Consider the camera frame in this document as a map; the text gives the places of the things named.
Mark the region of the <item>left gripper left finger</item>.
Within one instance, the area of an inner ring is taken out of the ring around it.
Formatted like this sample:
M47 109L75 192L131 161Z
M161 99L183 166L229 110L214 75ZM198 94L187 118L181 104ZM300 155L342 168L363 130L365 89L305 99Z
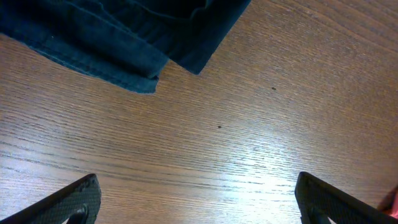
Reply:
M88 174L1 220L1 224L94 223L100 206L100 184L96 174Z

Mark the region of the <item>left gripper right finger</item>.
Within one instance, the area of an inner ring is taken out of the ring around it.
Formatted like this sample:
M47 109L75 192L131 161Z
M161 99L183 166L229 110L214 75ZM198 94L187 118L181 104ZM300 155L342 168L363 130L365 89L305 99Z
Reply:
M295 198L302 224L397 224L397 219L308 172L298 175Z

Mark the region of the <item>orange-red t-shirt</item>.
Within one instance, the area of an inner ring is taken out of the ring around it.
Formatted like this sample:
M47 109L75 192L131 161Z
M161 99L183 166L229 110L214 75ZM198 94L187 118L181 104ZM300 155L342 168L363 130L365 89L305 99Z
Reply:
M397 219L397 187L394 187L382 199L377 209L395 219Z

